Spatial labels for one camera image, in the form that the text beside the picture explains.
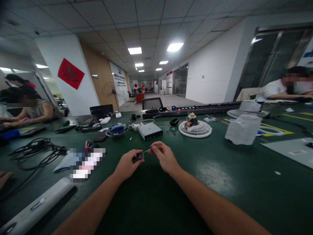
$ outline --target red poster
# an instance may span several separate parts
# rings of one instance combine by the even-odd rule
[[[63,59],[59,68],[58,77],[64,82],[77,90],[84,75],[85,73],[72,65],[67,59]]]

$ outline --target forearm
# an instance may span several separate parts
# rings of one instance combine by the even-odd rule
[[[174,171],[171,176],[214,234],[270,234],[241,209],[183,169]]]
[[[121,183],[114,175],[108,177],[53,234],[94,234]]]

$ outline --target hand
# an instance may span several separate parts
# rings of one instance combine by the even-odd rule
[[[149,150],[148,153],[155,153],[157,159],[160,161],[162,169],[169,173],[173,174],[175,171],[181,169],[180,165],[177,163],[176,158],[170,147],[166,146],[163,142],[157,141],[151,145],[152,150]]]
[[[12,175],[13,172],[5,173],[4,171],[0,171],[0,190]]]
[[[113,173],[114,176],[121,180],[121,183],[131,177],[139,165],[144,162],[144,160],[139,160],[135,163],[132,161],[133,157],[142,151],[143,150],[133,149],[121,157],[120,162],[117,164]]]
[[[21,126],[21,122],[5,122],[3,124],[5,127],[15,127],[15,126]]]

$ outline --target blue object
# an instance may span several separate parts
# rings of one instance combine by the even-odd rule
[[[19,130],[12,130],[12,131],[7,131],[1,137],[5,140],[12,140],[16,137],[19,137],[21,134]]]

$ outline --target white shirt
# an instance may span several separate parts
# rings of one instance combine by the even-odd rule
[[[286,91],[287,87],[282,84],[281,79],[278,79],[262,87],[256,98],[267,99],[271,95],[287,94]],[[296,95],[302,95],[305,92],[311,91],[311,89],[307,86],[295,86],[293,91]]]

